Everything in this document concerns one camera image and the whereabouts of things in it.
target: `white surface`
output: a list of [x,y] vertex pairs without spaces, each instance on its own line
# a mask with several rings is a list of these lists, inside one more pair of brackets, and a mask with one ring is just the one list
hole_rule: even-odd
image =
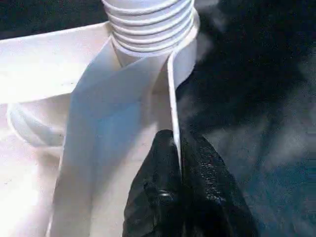
[[0,40],[0,104],[34,101],[73,91],[108,38],[106,27],[102,23]]
[[43,237],[58,158],[19,140],[6,124],[6,109],[7,105],[0,105],[0,236]]

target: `finger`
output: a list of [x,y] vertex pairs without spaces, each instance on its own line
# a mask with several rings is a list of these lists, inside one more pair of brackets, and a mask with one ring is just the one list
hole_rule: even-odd
[[156,134],[134,178],[124,211],[123,237],[180,236],[181,176],[172,131]]
[[202,136],[182,132],[187,228],[204,236],[257,236],[255,222],[234,177]]

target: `dark background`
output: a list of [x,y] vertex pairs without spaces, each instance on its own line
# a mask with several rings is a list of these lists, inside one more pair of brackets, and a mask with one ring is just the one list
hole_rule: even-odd
[[[262,236],[316,236],[314,0],[196,0],[181,127],[234,174]],[[0,39],[106,20],[101,0],[0,0]]]

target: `black fabric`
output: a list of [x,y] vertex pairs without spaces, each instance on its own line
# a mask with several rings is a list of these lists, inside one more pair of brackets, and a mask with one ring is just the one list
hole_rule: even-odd
[[184,130],[214,146],[261,236],[316,236],[316,1],[196,0]]
[[181,134],[182,183],[172,131],[160,131],[132,182],[123,237],[258,236],[220,156],[202,136]]

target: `stacked cups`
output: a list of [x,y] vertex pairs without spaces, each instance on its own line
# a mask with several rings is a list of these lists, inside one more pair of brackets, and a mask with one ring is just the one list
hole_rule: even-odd
[[179,43],[193,25],[194,0],[103,0],[117,42],[136,52]]

